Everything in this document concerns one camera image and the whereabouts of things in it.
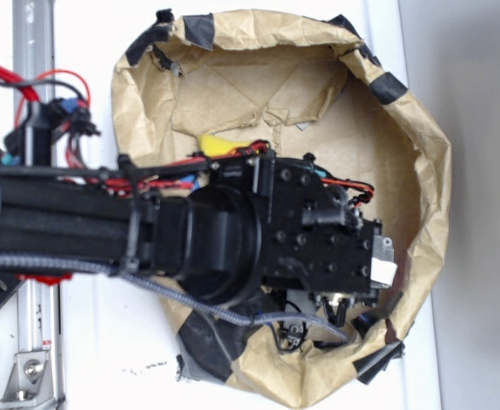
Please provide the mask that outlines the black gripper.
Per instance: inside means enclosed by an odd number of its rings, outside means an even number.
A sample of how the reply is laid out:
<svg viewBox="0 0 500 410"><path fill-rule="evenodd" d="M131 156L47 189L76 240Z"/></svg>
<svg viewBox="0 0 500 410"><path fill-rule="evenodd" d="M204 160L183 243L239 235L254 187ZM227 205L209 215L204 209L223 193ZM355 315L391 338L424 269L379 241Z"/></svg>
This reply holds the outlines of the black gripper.
<svg viewBox="0 0 500 410"><path fill-rule="evenodd" d="M310 160L258 159L251 192L262 218L262 284L374 298L397 273L392 240L361 207L372 185L333 177Z"/></svg>

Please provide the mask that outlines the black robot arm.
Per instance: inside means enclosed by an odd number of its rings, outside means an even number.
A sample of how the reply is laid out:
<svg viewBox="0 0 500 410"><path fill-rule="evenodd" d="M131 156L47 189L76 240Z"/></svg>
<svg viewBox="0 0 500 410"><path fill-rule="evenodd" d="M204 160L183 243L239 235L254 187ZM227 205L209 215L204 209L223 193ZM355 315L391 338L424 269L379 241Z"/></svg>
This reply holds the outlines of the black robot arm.
<svg viewBox="0 0 500 410"><path fill-rule="evenodd" d="M391 240L358 204L370 189L310 158L271 154L158 167L209 182L188 196L133 192L106 172L0 167L0 272L160 273L199 301L232 306L262 286L375 302L396 275Z"/></svg>

